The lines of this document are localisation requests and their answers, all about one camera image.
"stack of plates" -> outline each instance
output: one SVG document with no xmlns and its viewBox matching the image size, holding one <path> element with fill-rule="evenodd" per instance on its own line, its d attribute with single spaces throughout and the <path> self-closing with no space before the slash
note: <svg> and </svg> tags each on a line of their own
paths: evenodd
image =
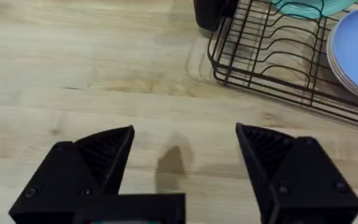
<svg viewBox="0 0 358 224">
<path fill-rule="evenodd" d="M 282 14 L 320 18 L 330 16 L 353 5 L 357 0 L 272 0 Z"/>
<path fill-rule="evenodd" d="M 327 58 L 337 79 L 358 96 L 358 10 L 343 17 L 331 31 Z"/>
</svg>

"wooden countertop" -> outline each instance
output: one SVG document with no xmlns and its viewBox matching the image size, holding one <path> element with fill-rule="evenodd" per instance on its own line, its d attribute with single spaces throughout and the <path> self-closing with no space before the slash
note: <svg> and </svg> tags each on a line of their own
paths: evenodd
<svg viewBox="0 0 358 224">
<path fill-rule="evenodd" d="M 358 127 L 218 85 L 206 44 L 190 0 L 0 0 L 0 223 L 55 142 L 128 124 L 121 192 L 186 192 L 188 223 L 259 223 L 236 121 L 314 136 L 358 194 Z"/>
</svg>

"dish rack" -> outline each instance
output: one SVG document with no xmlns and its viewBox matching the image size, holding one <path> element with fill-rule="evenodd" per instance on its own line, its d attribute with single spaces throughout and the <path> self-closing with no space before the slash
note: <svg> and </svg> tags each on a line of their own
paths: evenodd
<svg viewBox="0 0 358 224">
<path fill-rule="evenodd" d="M 340 84 L 326 58 L 330 31 L 357 8 L 358 2 L 335 15 L 309 19 L 281 14 L 269 0 L 239 0 L 234 16 L 223 17 L 209 40 L 213 75 L 225 85 L 357 124 L 358 97 Z"/>
</svg>

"teal plate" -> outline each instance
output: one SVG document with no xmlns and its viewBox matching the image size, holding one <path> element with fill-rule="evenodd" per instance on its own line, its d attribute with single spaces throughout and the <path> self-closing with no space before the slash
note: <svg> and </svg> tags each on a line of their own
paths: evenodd
<svg viewBox="0 0 358 224">
<path fill-rule="evenodd" d="M 348 8 L 356 1 L 357 0 L 272 0 L 272 3 L 276 5 L 277 9 L 281 9 L 282 14 L 316 19 L 320 17 L 323 2 L 323 16 L 330 16 Z"/>
</svg>

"screw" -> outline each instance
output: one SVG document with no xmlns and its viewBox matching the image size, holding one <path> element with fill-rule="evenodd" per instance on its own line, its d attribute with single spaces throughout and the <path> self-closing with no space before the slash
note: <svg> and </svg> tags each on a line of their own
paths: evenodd
<svg viewBox="0 0 358 224">
<path fill-rule="evenodd" d="M 339 192 L 345 193 L 349 190 L 349 188 L 347 187 L 346 183 L 341 182 L 341 181 L 337 181 L 334 183 L 335 189 Z"/>
<path fill-rule="evenodd" d="M 90 194 L 92 194 L 92 189 L 90 189 L 89 187 L 87 187 L 87 188 L 85 188 L 85 189 L 83 189 L 83 190 L 81 191 L 81 194 L 82 194 L 82 195 L 90 195 Z"/>
<path fill-rule="evenodd" d="M 288 195 L 290 194 L 290 191 L 291 191 L 290 188 L 287 187 L 286 185 L 280 184 L 278 186 L 278 192 L 282 195 Z"/>
<path fill-rule="evenodd" d="M 37 193 L 37 189 L 35 188 L 30 188 L 29 190 L 27 190 L 27 192 L 25 193 L 25 197 L 33 197 L 34 195 L 36 195 Z"/>
</svg>

